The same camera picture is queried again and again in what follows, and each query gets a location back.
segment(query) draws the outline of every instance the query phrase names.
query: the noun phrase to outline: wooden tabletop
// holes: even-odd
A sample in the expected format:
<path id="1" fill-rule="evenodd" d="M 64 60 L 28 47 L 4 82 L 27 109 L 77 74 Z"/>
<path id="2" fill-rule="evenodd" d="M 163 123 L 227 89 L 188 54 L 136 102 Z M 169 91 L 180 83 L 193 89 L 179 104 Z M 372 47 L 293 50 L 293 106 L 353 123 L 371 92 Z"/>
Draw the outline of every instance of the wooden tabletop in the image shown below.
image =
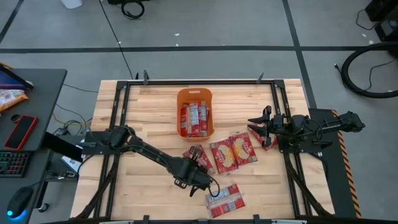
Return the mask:
<path id="1" fill-rule="evenodd" d="M 103 131 L 109 127 L 116 83 L 116 80 L 101 82 L 91 125 L 94 131 Z M 308 114 L 300 80 L 286 79 L 285 85 L 292 115 Z M 214 167 L 214 157 L 208 142 L 229 136 L 232 131 L 246 130 L 247 119 L 261 116 L 267 105 L 272 106 L 272 114 L 275 114 L 269 85 L 133 86 L 129 95 L 126 124 L 133 127 L 137 136 L 148 144 L 172 156 L 181 156 L 192 143 L 177 135 L 176 97 L 179 90 L 190 87 L 205 87 L 213 94 L 215 133 L 208 141 L 200 144 Z M 123 95 L 124 93 L 121 94 L 119 107 L 122 105 Z M 252 219 L 253 214 L 259 214 L 261 218 L 293 218 L 282 154 L 277 148 L 265 151 L 249 135 L 259 162 L 239 167 L 236 174 L 213 175 L 221 188 L 238 184 L 246 206 L 217 219 Z M 302 154 L 301 158 L 308 188 L 324 208 L 333 213 L 322 163 L 307 154 Z M 81 168 L 71 217 L 78 215 L 96 192 L 102 161 L 103 156 L 93 156 Z M 300 211 L 304 214 L 302 196 L 297 186 L 296 189 Z M 126 153 L 119 163 L 112 219 L 142 220 L 144 215 L 150 215 L 151 220 L 210 218 L 205 206 L 205 194 L 208 191 L 199 190 L 192 198 L 189 197 L 189 191 L 175 186 L 173 177 L 164 167 L 139 154 Z M 108 193 L 105 192 L 104 195 L 102 215 Z"/>

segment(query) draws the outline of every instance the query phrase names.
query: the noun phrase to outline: orange and black striped tape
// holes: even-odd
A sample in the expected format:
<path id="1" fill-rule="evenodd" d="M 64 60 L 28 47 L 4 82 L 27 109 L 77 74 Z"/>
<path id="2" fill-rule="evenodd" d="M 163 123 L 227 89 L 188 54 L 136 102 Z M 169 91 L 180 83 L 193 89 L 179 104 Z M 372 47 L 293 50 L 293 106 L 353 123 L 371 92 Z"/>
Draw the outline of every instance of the orange and black striped tape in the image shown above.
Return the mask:
<path id="1" fill-rule="evenodd" d="M 335 117 L 338 116 L 337 111 L 332 110 L 331 112 L 335 115 Z M 343 133 L 341 131 L 338 131 L 337 135 L 338 135 L 338 140 L 340 142 L 341 153 L 343 155 L 343 161 L 344 161 L 345 168 L 346 168 L 349 188 L 350 188 L 350 191 L 351 191 L 351 195 L 353 197 L 354 208 L 356 210 L 356 217 L 357 218 L 362 218 L 361 209 L 359 209 L 358 197 L 356 196 L 354 180 L 353 180 L 353 173 L 352 173 L 351 168 L 349 166 L 347 150 L 346 150 L 346 146 L 345 146 L 344 140 L 343 140 Z"/>

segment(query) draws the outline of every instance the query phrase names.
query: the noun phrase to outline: concrete floor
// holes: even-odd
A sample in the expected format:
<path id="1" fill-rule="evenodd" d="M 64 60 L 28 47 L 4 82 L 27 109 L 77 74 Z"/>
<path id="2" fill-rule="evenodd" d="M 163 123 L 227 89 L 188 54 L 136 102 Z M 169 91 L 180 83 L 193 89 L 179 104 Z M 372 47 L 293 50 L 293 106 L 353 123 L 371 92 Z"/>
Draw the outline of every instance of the concrete floor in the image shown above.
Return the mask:
<path id="1" fill-rule="evenodd" d="M 68 70 L 65 83 L 87 90 L 97 90 L 101 80 L 129 78 L 119 52 L 101 52 L 118 45 L 98 1 L 83 0 L 82 7 L 73 10 L 65 9 L 60 1 L 21 1 L 21 8 L 6 35 L 4 38 L 0 35 L 0 61 L 17 68 L 65 68 Z M 152 0 L 144 2 L 146 13 L 137 21 L 125 19 L 119 8 L 106 1 L 103 4 L 121 45 L 148 49 L 148 52 L 126 49 L 126 60 L 133 74 L 146 69 L 152 79 L 257 78 L 262 72 L 264 78 L 301 78 L 309 80 L 305 82 L 307 97 L 309 101 L 314 99 L 318 108 L 358 113 L 366 129 L 358 134 L 344 134 L 344 137 L 362 215 L 398 220 L 398 175 L 395 172 L 398 169 L 398 119 L 395 118 L 398 99 L 372 100 L 348 91 L 333 64 L 341 66 L 351 52 L 333 48 L 301 51 L 298 48 L 298 44 L 333 47 L 379 42 L 373 30 L 362 30 L 355 25 L 356 13 L 369 1 Z M 17 3 L 16 0 L 2 0 L 0 30 Z M 292 24 L 289 26 L 286 16 L 286 12 L 290 12 L 286 11 L 287 5 L 298 42 L 294 41 L 295 34 L 292 38 L 290 33 Z M 359 22 L 372 26 L 366 14 L 361 14 Z M 163 51 L 161 48 L 177 44 L 179 47 L 208 47 L 194 51 L 185 48 Z M 230 45 L 242 48 L 212 48 Z M 287 48 L 249 50 L 250 46 Z M 83 51 L 78 50 L 80 48 L 98 49 Z M 43 53 L 34 53 L 38 49 Z M 62 49 L 76 50 L 61 53 Z M 18 50 L 27 54 L 13 53 Z M 384 52 L 360 57 L 350 68 L 353 80 L 359 86 L 367 86 L 369 69 L 390 59 Z M 375 69 L 375 90 L 396 90 L 397 72 L 397 62 Z M 89 119 L 95 99 L 95 94 L 64 87 L 58 103 Z M 65 121 L 79 119 L 58 108 L 54 113 Z M 59 126 L 52 120 L 49 131 Z M 75 187 L 73 183 L 50 184 L 45 196 L 51 200 L 50 210 L 35 212 L 30 223 L 67 219 Z"/>

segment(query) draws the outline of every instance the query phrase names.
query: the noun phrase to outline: orange basket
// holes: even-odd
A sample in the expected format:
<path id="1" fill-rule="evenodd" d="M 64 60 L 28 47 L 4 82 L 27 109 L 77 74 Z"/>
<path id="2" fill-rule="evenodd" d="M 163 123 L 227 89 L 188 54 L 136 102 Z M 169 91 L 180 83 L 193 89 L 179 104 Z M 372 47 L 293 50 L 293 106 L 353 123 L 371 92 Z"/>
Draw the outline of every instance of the orange basket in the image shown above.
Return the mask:
<path id="1" fill-rule="evenodd" d="M 185 88 L 179 91 L 177 94 L 177 132 L 181 138 L 184 138 L 189 141 L 204 141 L 214 133 L 213 127 L 213 110 L 211 108 L 211 99 L 213 94 L 211 91 L 206 88 Z M 198 137 L 198 138 L 188 138 L 181 135 L 181 109 L 182 105 L 191 101 L 202 101 L 204 100 L 209 107 L 209 117 L 208 117 L 208 135 L 207 137 Z"/>

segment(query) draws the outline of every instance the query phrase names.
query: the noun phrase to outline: rgb keyboard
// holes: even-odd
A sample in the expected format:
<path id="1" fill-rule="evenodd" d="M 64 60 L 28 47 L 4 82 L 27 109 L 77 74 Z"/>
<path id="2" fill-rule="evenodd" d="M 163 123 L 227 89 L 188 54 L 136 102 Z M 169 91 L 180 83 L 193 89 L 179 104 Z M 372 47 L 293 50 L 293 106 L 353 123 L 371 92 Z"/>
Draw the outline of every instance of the rgb keyboard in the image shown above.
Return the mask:
<path id="1" fill-rule="evenodd" d="M 26 152 L 0 152 L 0 177 L 24 177 L 29 161 Z"/>

